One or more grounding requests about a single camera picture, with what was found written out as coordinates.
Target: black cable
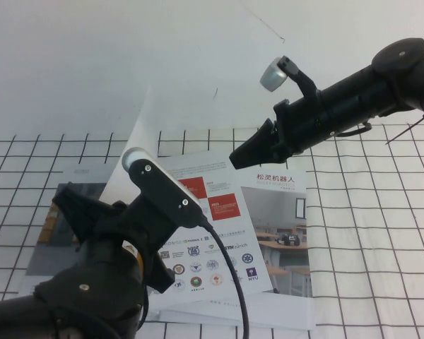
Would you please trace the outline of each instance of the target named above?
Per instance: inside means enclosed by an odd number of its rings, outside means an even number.
[[[226,251],[225,245],[223,245],[217,232],[215,232],[212,225],[209,223],[206,217],[204,217],[202,226],[217,242],[218,247],[221,250],[223,257],[225,257],[226,264],[228,265],[229,271],[231,272],[232,280],[234,280],[235,289],[237,290],[237,296],[239,297],[240,309],[242,310],[242,321],[243,321],[243,339],[249,339],[249,320],[247,305],[245,304],[245,297],[243,295],[242,286],[240,286],[239,277],[235,272],[234,265],[232,264],[231,258]]]
[[[148,315],[148,310],[149,310],[148,286],[144,285],[143,315],[141,316],[139,329],[137,331],[139,331],[142,325],[144,324],[144,321],[146,320],[146,317]]]
[[[358,129],[354,129],[350,132],[342,132],[340,134],[337,134],[336,136],[339,138],[348,138],[349,136],[357,136],[358,134],[363,134],[372,129],[372,125],[370,122],[365,121],[362,124],[364,125],[364,127],[362,127],[361,129],[358,127]]]

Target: red square graphic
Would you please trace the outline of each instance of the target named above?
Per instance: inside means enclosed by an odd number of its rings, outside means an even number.
[[[239,206],[234,194],[224,196],[214,196],[209,198],[212,220],[222,220],[233,217],[240,217]]]
[[[180,179],[179,182],[187,187],[198,199],[207,198],[203,177]]]

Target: photo of classroom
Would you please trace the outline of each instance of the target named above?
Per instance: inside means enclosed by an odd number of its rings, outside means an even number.
[[[273,292],[312,297],[306,193],[242,187]]]

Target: robotic arm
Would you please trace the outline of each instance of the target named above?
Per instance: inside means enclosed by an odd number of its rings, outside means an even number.
[[[424,112],[424,40],[404,39],[385,47],[368,67],[326,90],[318,90],[286,56],[270,64],[261,84],[273,92],[286,78],[298,84],[304,97],[274,106],[277,120],[267,119],[232,152],[236,169],[282,163],[332,136],[364,133],[371,129],[368,120],[377,116],[412,109]],[[358,124],[364,127],[345,132]]]
[[[284,162],[331,136],[369,131],[368,120],[376,116],[424,112],[424,40],[389,45],[371,65],[326,90],[318,90],[285,56],[275,59],[261,83],[273,91],[287,77],[304,97],[275,105],[277,121],[267,119],[230,155],[236,169]],[[365,127],[346,132],[358,124]],[[163,293],[175,281],[158,250],[181,226],[201,226],[217,242],[239,296],[243,336],[249,337],[242,288],[220,237],[195,197],[140,152],[131,149],[123,156],[123,167],[141,189],[129,205],[117,201],[110,206],[69,187],[54,198],[81,244],[78,263],[39,284],[31,296],[0,302],[0,338],[134,338],[148,310],[146,287]]]
[[[196,197],[140,148],[126,151],[122,166],[141,190],[129,205],[110,206],[69,185],[55,196],[81,244],[77,263],[33,295],[0,302],[0,339],[134,339],[148,311],[147,286],[164,293],[175,282],[158,250],[177,228],[196,226],[211,233],[225,257],[248,338],[240,281]]]

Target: white grid surface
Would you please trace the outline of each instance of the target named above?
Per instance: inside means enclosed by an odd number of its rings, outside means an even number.
[[[308,175],[307,223],[317,327],[253,328],[252,338],[424,339],[424,125],[378,125],[289,159]],[[160,132],[159,156],[230,153],[256,129]],[[60,180],[76,163],[116,163],[126,139],[0,139],[0,300],[16,295]],[[241,338],[241,328],[147,323],[137,338]]]

